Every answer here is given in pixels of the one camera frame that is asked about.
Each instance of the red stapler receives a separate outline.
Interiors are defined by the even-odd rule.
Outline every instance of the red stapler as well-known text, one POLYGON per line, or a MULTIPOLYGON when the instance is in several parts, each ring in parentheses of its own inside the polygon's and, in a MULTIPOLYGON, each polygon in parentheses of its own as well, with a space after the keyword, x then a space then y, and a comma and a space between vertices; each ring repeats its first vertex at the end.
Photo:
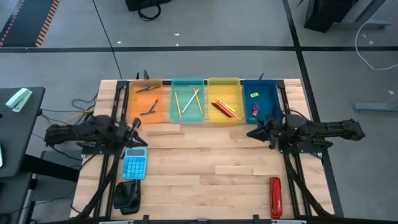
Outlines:
POLYGON ((278 177, 271 177, 269 179, 269 187, 271 218, 278 219, 282 216, 282 191, 280 179, 278 177))

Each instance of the eraser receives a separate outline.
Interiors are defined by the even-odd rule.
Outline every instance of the eraser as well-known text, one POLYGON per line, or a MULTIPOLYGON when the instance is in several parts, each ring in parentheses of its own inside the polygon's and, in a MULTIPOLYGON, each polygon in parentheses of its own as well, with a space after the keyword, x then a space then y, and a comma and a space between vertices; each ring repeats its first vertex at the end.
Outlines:
POLYGON ((257 96, 259 96, 259 93, 252 93, 252 94, 250 94, 250 97, 251 97, 251 98, 254 98, 254 97, 257 97, 257 96))

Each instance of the orange bin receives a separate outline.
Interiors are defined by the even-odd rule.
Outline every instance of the orange bin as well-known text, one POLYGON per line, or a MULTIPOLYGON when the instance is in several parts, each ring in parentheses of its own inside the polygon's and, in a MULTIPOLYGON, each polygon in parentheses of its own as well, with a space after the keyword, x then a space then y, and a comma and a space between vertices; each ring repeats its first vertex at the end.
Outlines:
POLYGON ((134 121, 134 118, 139 118, 143 124, 161 123, 164 119, 163 113, 164 107, 162 80, 132 80, 130 82, 129 92, 129 121, 132 122, 134 121), (137 93, 137 91, 142 90, 146 87, 155 86, 159 86, 159 88, 137 93), (156 100, 158 101, 154 108, 155 113, 140 115, 141 113, 148 112, 156 100))

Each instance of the black table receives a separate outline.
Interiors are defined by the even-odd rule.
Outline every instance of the black table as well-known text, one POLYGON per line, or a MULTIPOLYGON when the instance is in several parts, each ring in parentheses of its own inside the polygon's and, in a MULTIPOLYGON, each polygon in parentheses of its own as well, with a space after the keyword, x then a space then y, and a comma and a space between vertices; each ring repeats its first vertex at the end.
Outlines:
POLYGON ((0 213, 11 213, 9 223, 18 223, 27 191, 34 189, 32 174, 42 174, 77 181, 79 171, 25 154, 40 106, 44 87, 27 87, 32 91, 20 113, 5 104, 21 88, 0 89, 0 143, 3 166, 0 168, 0 213))

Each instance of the pencil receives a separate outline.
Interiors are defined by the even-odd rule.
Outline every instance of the pencil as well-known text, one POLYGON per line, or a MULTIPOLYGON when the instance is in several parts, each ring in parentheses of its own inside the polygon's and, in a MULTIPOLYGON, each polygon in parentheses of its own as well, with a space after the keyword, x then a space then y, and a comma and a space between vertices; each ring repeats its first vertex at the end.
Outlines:
POLYGON ((189 104, 192 102, 192 100, 194 99, 194 97, 197 95, 197 93, 199 92, 199 89, 197 89, 195 91, 195 93, 193 94, 193 96, 191 97, 191 100, 189 100, 189 102, 187 103, 187 105, 185 106, 184 110, 182 110, 182 113, 185 112, 185 110, 188 108, 189 104))
POLYGON ((182 116, 181 116, 181 111, 180 111, 180 105, 179 105, 179 103, 178 103, 177 92, 174 92, 174 93, 175 93, 175 101, 177 102, 178 114, 180 115, 180 119, 181 119, 182 116))
POLYGON ((224 108, 224 110, 226 110, 227 112, 229 112, 231 115, 233 115, 235 118, 238 118, 238 116, 236 115, 236 113, 232 112, 228 107, 226 107, 223 103, 221 102, 217 102, 220 107, 224 108))
POLYGON ((229 118, 233 118, 234 116, 229 112, 229 111, 227 111, 222 105, 221 105, 221 103, 219 103, 219 102, 216 102, 216 103, 211 103, 213 106, 215 106, 217 109, 219 109, 223 114, 225 114, 227 117, 229 117, 229 118))
POLYGON ((219 101, 222 105, 224 105, 225 107, 230 109, 232 112, 236 113, 236 111, 232 107, 230 107, 228 104, 224 103, 222 100, 217 99, 217 101, 219 101))
POLYGON ((198 97, 198 95, 197 95, 197 102, 198 102, 200 114, 203 114, 203 111, 201 110, 201 106, 200 106, 200 102, 199 102, 199 97, 198 97))

